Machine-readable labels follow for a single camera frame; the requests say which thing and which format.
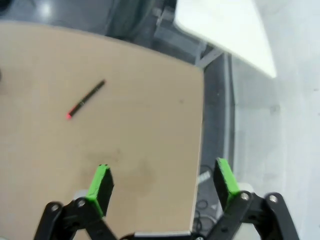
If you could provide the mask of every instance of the tabletop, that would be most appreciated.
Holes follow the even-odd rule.
[[[33,239],[45,205],[114,179],[106,222],[118,236],[191,228],[203,73],[130,43],[0,23],[0,236]],[[106,84],[73,116],[93,87]],[[87,239],[84,233],[76,239]]]
[[[174,23],[267,76],[277,75],[254,0],[178,0]]]

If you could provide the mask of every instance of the wooden table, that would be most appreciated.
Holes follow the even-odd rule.
[[[202,72],[76,30],[3,22],[0,36],[0,236],[33,239],[45,205],[68,204],[88,189],[99,164],[113,173],[106,222],[118,237],[189,230]],[[67,120],[102,79],[106,85]]]

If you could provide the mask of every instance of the white surface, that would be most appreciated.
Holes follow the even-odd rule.
[[[174,22],[181,30],[239,57],[268,76],[277,75],[252,0],[178,0]]]
[[[233,60],[234,173],[259,195],[280,192],[300,239],[320,239],[320,2],[257,3],[278,77]]]

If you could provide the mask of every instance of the floor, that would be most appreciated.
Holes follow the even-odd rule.
[[[162,2],[163,0],[157,0],[156,5],[161,5]],[[113,4],[113,0],[14,0],[7,13],[0,16],[0,20],[27,21],[106,35],[108,15]],[[130,41],[193,64],[195,62],[193,55],[154,38],[156,22],[157,17],[149,14],[141,30]],[[203,142],[200,173],[208,171],[208,166],[213,168],[215,158],[226,156],[225,135],[233,132],[227,133],[225,128],[225,78],[229,74],[229,70],[226,70],[226,64],[229,60],[230,56],[222,55],[211,63],[204,72]],[[218,202],[211,179],[199,184],[195,231],[204,235],[208,232],[213,222],[216,221],[219,209]]]
[[[232,61],[234,174],[260,196],[281,193],[300,239],[320,239],[320,2],[256,3],[277,77]]]

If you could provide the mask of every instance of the green gripper pad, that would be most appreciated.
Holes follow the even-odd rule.
[[[222,209],[225,210],[232,199],[240,192],[236,178],[226,159],[216,159],[213,171],[213,182]]]
[[[114,181],[110,167],[106,164],[100,165],[95,171],[93,180],[85,198],[95,205],[101,217],[107,214],[113,189]]]

